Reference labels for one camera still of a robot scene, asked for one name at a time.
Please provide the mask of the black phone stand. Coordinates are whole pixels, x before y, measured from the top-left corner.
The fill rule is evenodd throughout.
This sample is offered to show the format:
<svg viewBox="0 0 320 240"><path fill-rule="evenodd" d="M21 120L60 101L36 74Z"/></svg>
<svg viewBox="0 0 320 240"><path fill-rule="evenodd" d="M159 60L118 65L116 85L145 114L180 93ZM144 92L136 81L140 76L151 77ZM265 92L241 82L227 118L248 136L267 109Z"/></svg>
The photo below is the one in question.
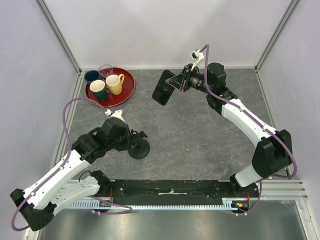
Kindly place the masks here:
<svg viewBox="0 0 320 240"><path fill-rule="evenodd" d="M141 160L145 158L150 152L150 144L146 140L148 137L144 131L137 132L135 130L131 130L134 139L137 142L137 146L133 149L128 150L128 154L136 160Z"/></svg>

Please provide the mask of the black smartphone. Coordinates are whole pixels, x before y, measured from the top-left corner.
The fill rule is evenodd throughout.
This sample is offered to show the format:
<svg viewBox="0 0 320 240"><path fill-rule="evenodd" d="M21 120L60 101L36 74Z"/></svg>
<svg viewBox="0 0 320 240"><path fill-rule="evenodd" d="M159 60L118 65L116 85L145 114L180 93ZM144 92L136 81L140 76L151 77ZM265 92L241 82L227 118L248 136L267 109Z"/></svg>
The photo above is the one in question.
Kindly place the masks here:
<svg viewBox="0 0 320 240"><path fill-rule="evenodd" d="M172 93L175 90L173 86L166 83L167 79L170 79L174 76L175 74L170 70L164 70L152 93L152 99L162 106L165 106L168 103Z"/></svg>

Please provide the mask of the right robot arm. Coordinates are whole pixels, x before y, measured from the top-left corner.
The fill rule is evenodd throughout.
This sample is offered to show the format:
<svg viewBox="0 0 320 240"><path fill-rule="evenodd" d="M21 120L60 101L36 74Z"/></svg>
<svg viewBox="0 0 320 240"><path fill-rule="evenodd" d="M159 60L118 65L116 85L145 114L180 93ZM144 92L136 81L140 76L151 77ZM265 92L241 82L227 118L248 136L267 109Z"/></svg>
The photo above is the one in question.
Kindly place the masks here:
<svg viewBox="0 0 320 240"><path fill-rule="evenodd" d="M292 139L286 130L278 131L249 111L226 86L227 74L220 63L210 63L204 73L186 65L182 72L164 81L169 89L186 92L188 89L206 93L208 105L235 124L253 143L255 151L251 164L230 177L229 191L242 196L247 186L271 177L293 163Z"/></svg>

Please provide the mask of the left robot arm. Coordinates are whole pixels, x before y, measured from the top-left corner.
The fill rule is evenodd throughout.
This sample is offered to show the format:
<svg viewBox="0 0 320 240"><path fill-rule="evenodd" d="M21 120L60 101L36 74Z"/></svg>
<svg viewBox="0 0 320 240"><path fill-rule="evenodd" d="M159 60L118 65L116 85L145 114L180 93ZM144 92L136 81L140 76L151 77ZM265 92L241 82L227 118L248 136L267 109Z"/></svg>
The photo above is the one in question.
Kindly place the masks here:
<svg viewBox="0 0 320 240"><path fill-rule="evenodd" d="M58 205L52 198L75 174L102 158L110 150L129 151L138 144L138 132L130 129L121 117L111 116L70 145L67 154L40 180L22 190L15 189L10 197L27 227L38 231L54 217Z"/></svg>

